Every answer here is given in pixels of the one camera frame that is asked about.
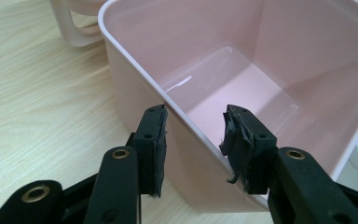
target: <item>light wood surface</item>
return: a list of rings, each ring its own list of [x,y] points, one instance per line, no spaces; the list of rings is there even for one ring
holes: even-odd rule
[[[0,206],[35,180],[66,189],[95,174],[130,134],[116,111],[103,41],[70,47],[48,0],[0,0]],[[198,213],[169,180],[162,194],[143,197],[144,223],[272,223],[269,213]]]

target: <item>pink plastic bin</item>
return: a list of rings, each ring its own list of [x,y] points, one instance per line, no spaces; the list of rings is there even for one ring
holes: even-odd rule
[[[166,174],[202,212],[265,211],[230,185],[218,149],[228,104],[278,147],[311,153],[336,179],[358,140],[358,2],[110,0],[99,13],[117,108],[135,131],[169,108]]]

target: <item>wood grain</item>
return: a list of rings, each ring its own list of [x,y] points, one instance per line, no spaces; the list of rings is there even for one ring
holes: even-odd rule
[[[75,15],[76,24],[90,23]],[[68,188],[124,145],[103,41],[85,48],[60,36],[47,0],[0,0],[0,206],[18,188],[53,179]],[[271,223],[269,213],[200,214],[167,180],[143,199],[144,223]]]

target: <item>metal ring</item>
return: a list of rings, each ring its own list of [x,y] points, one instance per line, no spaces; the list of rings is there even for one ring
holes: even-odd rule
[[[37,194],[35,196],[31,196],[31,194],[36,190],[42,190],[42,193]],[[48,196],[49,192],[50,192],[50,188],[48,186],[39,185],[31,189],[28,189],[24,194],[22,194],[21,200],[25,203],[35,203]]]
[[[114,159],[124,159],[130,155],[130,152],[127,149],[118,149],[114,152],[112,152],[112,157]]]
[[[305,155],[302,154],[301,152],[297,151],[297,150],[287,150],[286,151],[286,156],[295,159],[295,160],[304,160],[305,159]]]

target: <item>mug handle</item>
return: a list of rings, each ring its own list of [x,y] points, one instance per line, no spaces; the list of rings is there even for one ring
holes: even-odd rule
[[[83,47],[102,40],[98,24],[76,27],[70,9],[61,0],[50,0],[62,37],[69,45]]]

